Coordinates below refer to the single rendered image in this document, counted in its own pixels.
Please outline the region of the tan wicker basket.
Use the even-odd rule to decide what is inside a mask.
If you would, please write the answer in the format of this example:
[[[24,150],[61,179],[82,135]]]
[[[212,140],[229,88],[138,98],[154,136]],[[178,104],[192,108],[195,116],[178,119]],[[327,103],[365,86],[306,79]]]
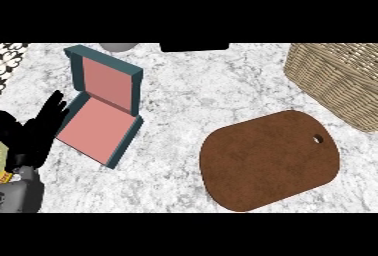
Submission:
[[[284,73],[352,127],[378,132],[378,43],[293,43]]]

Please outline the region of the black and white patterned object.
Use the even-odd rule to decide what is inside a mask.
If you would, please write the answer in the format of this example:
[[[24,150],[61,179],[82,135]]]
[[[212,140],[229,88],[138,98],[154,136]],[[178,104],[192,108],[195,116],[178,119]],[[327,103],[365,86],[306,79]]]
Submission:
[[[0,43],[0,94],[29,50],[29,43]]]

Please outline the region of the black appliance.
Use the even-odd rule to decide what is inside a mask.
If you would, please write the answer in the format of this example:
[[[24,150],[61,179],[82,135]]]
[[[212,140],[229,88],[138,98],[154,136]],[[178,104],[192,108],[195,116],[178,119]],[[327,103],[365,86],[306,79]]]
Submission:
[[[191,52],[191,51],[213,51],[226,50],[228,43],[161,43],[163,52]]]

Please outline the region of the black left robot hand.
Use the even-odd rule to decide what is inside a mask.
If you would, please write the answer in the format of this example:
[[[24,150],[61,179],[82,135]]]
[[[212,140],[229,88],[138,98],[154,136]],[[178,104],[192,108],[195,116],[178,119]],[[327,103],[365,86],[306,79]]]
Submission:
[[[54,139],[64,119],[70,113],[64,94],[57,90],[49,97],[39,115],[26,124],[0,110],[0,142],[8,146],[5,170],[14,172],[18,167],[40,168],[48,159]]]

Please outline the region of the teal box with pink interior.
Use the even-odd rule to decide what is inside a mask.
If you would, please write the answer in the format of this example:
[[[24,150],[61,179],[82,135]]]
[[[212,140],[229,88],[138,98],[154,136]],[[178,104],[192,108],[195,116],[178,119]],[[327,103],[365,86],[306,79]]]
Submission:
[[[114,169],[144,124],[144,69],[83,45],[64,51],[79,95],[57,139]]]

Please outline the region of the brown wooden cutting board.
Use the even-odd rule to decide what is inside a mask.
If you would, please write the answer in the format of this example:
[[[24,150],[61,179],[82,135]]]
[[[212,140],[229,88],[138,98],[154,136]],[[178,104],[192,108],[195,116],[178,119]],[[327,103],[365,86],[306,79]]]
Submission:
[[[215,201],[246,212],[330,183],[340,153],[319,121],[288,110],[218,129],[200,169]]]

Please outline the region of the grey round object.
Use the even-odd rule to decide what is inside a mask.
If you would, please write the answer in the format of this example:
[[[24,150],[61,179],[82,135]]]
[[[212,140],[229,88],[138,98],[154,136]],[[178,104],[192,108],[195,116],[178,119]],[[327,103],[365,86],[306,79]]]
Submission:
[[[136,47],[136,43],[102,43],[101,46],[110,52],[126,52]]]

